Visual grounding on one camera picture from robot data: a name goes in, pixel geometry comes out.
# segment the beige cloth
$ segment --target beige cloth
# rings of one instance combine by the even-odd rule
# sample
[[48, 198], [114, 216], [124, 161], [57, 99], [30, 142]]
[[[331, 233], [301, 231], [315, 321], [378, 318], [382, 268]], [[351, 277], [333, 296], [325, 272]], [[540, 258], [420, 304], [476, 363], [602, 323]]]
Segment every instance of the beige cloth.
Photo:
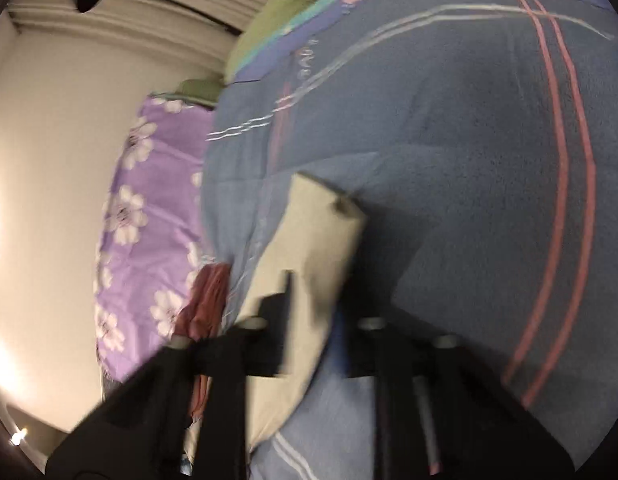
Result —
[[260, 258], [237, 319], [255, 316], [260, 298], [282, 292], [286, 271], [293, 271], [282, 373], [247, 378], [249, 450], [278, 431], [303, 398], [364, 222], [348, 198], [308, 176], [292, 177], [287, 209]]

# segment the green cushion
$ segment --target green cushion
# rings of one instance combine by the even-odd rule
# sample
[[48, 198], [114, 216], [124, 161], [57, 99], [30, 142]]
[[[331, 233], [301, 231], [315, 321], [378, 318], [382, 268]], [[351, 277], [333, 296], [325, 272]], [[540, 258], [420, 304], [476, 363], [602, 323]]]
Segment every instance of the green cushion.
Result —
[[222, 91], [223, 83], [218, 76], [218, 79], [187, 79], [180, 83], [176, 93], [193, 98], [201, 104], [215, 107]]
[[238, 38], [225, 65], [225, 83], [230, 83], [243, 58], [315, 0], [269, 0], [247, 30]]

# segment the purple floral bedsheet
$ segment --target purple floral bedsheet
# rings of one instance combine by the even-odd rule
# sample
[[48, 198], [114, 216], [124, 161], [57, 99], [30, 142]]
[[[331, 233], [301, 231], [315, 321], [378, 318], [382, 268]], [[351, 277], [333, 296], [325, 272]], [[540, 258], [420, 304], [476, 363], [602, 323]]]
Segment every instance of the purple floral bedsheet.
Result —
[[96, 352], [122, 381], [164, 344], [199, 267], [213, 261], [200, 224], [214, 112], [147, 97], [107, 197], [94, 279]]

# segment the blue quilt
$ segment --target blue quilt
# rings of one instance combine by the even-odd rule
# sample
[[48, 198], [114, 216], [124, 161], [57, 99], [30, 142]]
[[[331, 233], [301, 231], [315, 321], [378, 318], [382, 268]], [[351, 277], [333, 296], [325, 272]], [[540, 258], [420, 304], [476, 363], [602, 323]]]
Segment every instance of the blue quilt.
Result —
[[[369, 216], [370, 301], [459, 334], [577, 465], [618, 416], [618, 17], [606, 0], [331, 0], [222, 95], [201, 190], [228, 318], [305, 171]], [[372, 478], [333, 338], [254, 478]]]

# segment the white stripe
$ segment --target white stripe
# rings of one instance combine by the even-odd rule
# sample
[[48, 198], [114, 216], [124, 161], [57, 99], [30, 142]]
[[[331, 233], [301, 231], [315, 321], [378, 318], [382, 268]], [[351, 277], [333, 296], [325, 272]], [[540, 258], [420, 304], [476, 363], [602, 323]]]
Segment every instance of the white stripe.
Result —
[[[272, 112], [275, 113], [281, 110], [286, 110], [287, 108], [291, 108], [292, 106], [296, 105], [302, 97], [307, 95], [311, 90], [318, 88], [318, 86], [320, 86], [323, 82], [327, 81], [327, 79], [329, 79], [332, 74], [337, 72], [340, 68], [342, 68], [342, 66], [348, 63], [358, 54], [364, 52], [366, 49], [370, 48], [371, 46], [374, 46], [375, 44], [381, 43], [382, 41], [388, 40], [389, 38], [396, 36], [397, 34], [402, 34], [403, 32], [413, 30], [414, 28], [424, 27], [426, 25], [431, 25], [432, 23], [436, 23], [436, 22], [487, 20], [487, 19], [501, 19], [501, 18], [507, 17], [504, 14], [493, 14], [493, 15], [489, 15], [489, 14], [451, 14], [451, 15], [443, 14], [443, 15], [439, 15], [441, 12], [444, 12], [446, 10], [458, 10], [458, 9], [489, 10], [489, 11], [499, 10], [501, 12], [519, 14], [521, 17], [525, 17], [529, 15], [527, 10], [522, 9], [521, 7], [514, 7], [514, 6], [502, 6], [502, 5], [496, 5], [496, 4], [464, 4], [464, 5], [449, 4], [449, 5], [433, 7], [430, 10], [425, 10], [424, 12], [417, 12], [405, 18], [400, 18], [399, 20], [395, 20], [391, 23], [387, 23], [387, 25], [378, 27], [376, 30], [366, 35], [362, 40], [359, 40], [357, 43], [347, 48], [331, 64], [327, 65], [325, 68], [317, 72], [314, 76], [310, 77], [307, 81], [305, 81], [302, 85], [300, 85], [295, 90], [295, 92], [289, 94], [288, 96], [285, 96], [285, 97], [282, 97], [276, 100], [276, 104], [281, 104], [282, 102], [288, 101], [288, 100], [292, 100], [292, 101], [289, 104], [274, 108]], [[605, 32], [598, 30], [597, 28], [593, 27], [589, 23], [583, 20], [580, 20], [579, 18], [573, 18], [572, 16], [567, 16], [565, 14], [557, 14], [553, 12], [545, 13], [545, 12], [541, 12], [540, 10], [531, 10], [531, 13], [537, 15], [540, 18], [546, 18], [548, 16], [552, 16], [554, 18], [557, 18], [558, 20], [564, 20], [564, 21], [575, 23], [576, 25], [580, 25], [581, 27], [584, 27], [592, 31], [595, 34], [598, 34], [599, 36], [605, 38], [606, 40], [613, 40], [615, 38], [618, 38], [618, 36], [607, 34]], [[403, 25], [405, 23], [409, 23], [409, 25], [405, 25], [404, 27], [398, 27], [398, 25]], [[264, 116], [263, 118], [271, 118], [273, 117], [273, 113], [268, 114]], [[263, 118], [254, 118], [249, 121], [246, 121], [245, 123], [239, 126], [233, 126], [232, 128], [227, 128], [227, 130], [242, 128], [246, 124], [249, 124], [253, 121], [257, 121]], [[269, 123], [257, 124], [257, 125], [254, 125], [253, 127], [258, 128], [260, 126], [265, 126], [267, 124]], [[228, 134], [228, 135], [221, 136], [221, 137], [214, 137], [213, 139], [209, 139], [209, 140], [219, 140], [219, 139], [224, 139], [225, 137], [233, 137], [236, 135], [241, 135], [242, 133], [244, 133], [245, 131], [249, 129], [250, 127], [243, 128], [242, 130], [234, 134]], [[220, 133], [222, 132], [214, 132], [209, 135], [211, 136], [211, 135], [216, 135]]]
[[223, 136], [212, 137], [207, 140], [208, 142], [211, 142], [212, 140], [220, 140], [220, 139], [224, 139], [225, 137], [235, 137], [236, 135], [242, 135], [244, 132], [248, 130], [252, 130], [254, 128], [262, 128], [262, 126], [267, 126], [268, 124], [271, 124], [271, 121], [269, 121], [268, 123], [262, 123], [262, 124], [252, 124], [251, 126], [247, 126], [246, 128], [243, 128], [242, 130], [238, 130], [237, 132], [234, 132], [232, 134], [224, 134]]
[[315, 90], [316, 88], [318, 88], [318, 86], [320, 86], [325, 81], [327, 81], [327, 79], [329, 79], [333, 74], [335, 74], [340, 68], [342, 68], [348, 62], [350, 62], [350, 60], [352, 60], [354, 57], [358, 56], [358, 54], [361, 54], [362, 52], [366, 51], [372, 46], [378, 43], [381, 43], [385, 40], [388, 40], [389, 38], [397, 36], [398, 34], [403, 34], [404, 32], [414, 30], [414, 28], [425, 27], [427, 25], [431, 25], [432, 23], [436, 23], [436, 22], [460, 22], [460, 21], [467, 21], [467, 20], [472, 20], [472, 21], [473, 20], [493, 20], [493, 19], [503, 18], [503, 17], [504, 16], [502, 14], [465, 14], [465, 15], [443, 14], [439, 16], [432, 16], [430, 18], [427, 18], [426, 20], [420, 20], [419, 22], [411, 23], [409, 25], [404, 25], [404, 27], [398, 27], [393, 30], [390, 30], [389, 32], [385, 32], [384, 34], [375, 37], [373, 40], [369, 40], [363, 44], [358, 45], [358, 47], [355, 50], [350, 51], [346, 56], [343, 56], [341, 59], [337, 60], [337, 62], [332, 64], [332, 66], [327, 67], [328, 72], [324, 73], [323, 77], [320, 80], [314, 81], [313, 84], [305, 88], [303, 88], [303, 86], [305, 86], [303, 85], [296, 92], [294, 92], [294, 94], [292, 94], [294, 99], [292, 100], [291, 103], [278, 107], [278, 108], [274, 108], [273, 111], [279, 112], [286, 108], [291, 108], [292, 106], [297, 104], [298, 101], [300, 101], [302, 97], [307, 95], [311, 90]]
[[277, 442], [273, 443], [273, 449], [276, 450], [276, 452], [280, 455], [282, 460], [287, 462], [292, 468], [294, 468], [297, 471], [297, 473], [300, 475], [300, 478], [302, 480], [307, 480], [307, 475], [305, 475], [305, 472], [301, 469], [301, 467], [297, 463], [294, 462], [294, 460], [287, 453], [285, 453], [285, 451], [278, 445]]
[[278, 433], [276, 433], [276, 440], [278, 440], [279, 443], [281, 443], [282, 446], [285, 447], [285, 449], [289, 452], [289, 455], [295, 458], [295, 460], [297, 460], [297, 462], [305, 468], [305, 471], [307, 472], [311, 480], [319, 480], [318, 477], [313, 474], [313, 471], [311, 471], [307, 459], [305, 459], [304, 456], [302, 456], [297, 450], [295, 450], [294, 447], [288, 443], [288, 441], [282, 436], [279, 431]]
[[[398, 20], [394, 20], [393, 22], [382, 25], [381, 27], [378, 27], [376, 30], [373, 30], [372, 32], [368, 33], [361, 40], [359, 40], [358, 42], [356, 42], [355, 44], [347, 48], [330, 65], [327, 65], [325, 68], [320, 70], [320, 72], [317, 72], [314, 76], [310, 77], [307, 81], [305, 81], [301, 86], [298, 87], [298, 89], [294, 93], [278, 99], [276, 103], [279, 104], [283, 101], [294, 98], [298, 92], [301, 92], [303, 90], [303, 87], [309, 86], [313, 84], [318, 78], [321, 78], [325, 72], [330, 70], [330, 67], [332, 67], [333, 65], [339, 62], [340, 58], [347, 57], [351, 53], [351, 51], [361, 48], [362, 46], [364, 46], [364, 44], [368, 43], [374, 38], [378, 36], [383, 36], [386, 31], [399, 27], [400, 25], [404, 25], [406, 23], [415, 22], [417, 20], [420, 20], [421, 18], [428, 18], [430, 16], [441, 14], [443, 12], [446, 12], [447, 10], [490, 10], [494, 12], [497, 11], [497, 12], [512, 12], [515, 14], [525, 14], [525, 15], [528, 14], [528, 12], [521, 7], [504, 6], [504, 5], [497, 5], [497, 4], [460, 4], [460, 5], [445, 4], [441, 6], [432, 7], [431, 9], [424, 10], [422, 12], [416, 12], [409, 16], [405, 16], [404, 18], [400, 18]], [[585, 22], [584, 20], [580, 20], [579, 18], [573, 18], [565, 14], [557, 14], [553, 12], [544, 13], [540, 10], [532, 10], [531, 12], [540, 17], [553, 16], [554, 18], [557, 18], [559, 20], [565, 20], [568, 22], [576, 23], [577, 25], [581, 25], [582, 27], [585, 27], [591, 30], [592, 32], [595, 32], [596, 34], [602, 36], [606, 40], [612, 40], [614, 38], [613, 35], [601, 32], [597, 28], [593, 27], [592, 25]]]
[[207, 134], [207, 137], [210, 137], [212, 135], [220, 135], [220, 134], [223, 134], [225, 132], [228, 132], [229, 130], [237, 130], [238, 128], [242, 128], [243, 126], [246, 126], [249, 123], [254, 123], [255, 121], [262, 121], [262, 120], [265, 120], [265, 119], [270, 119], [272, 117], [273, 117], [272, 114], [265, 115], [263, 117], [255, 117], [253, 119], [249, 119], [248, 121], [245, 121], [243, 124], [239, 124], [238, 126], [232, 126], [231, 128], [225, 128], [224, 130], [221, 130], [219, 132], [211, 132], [210, 134]]

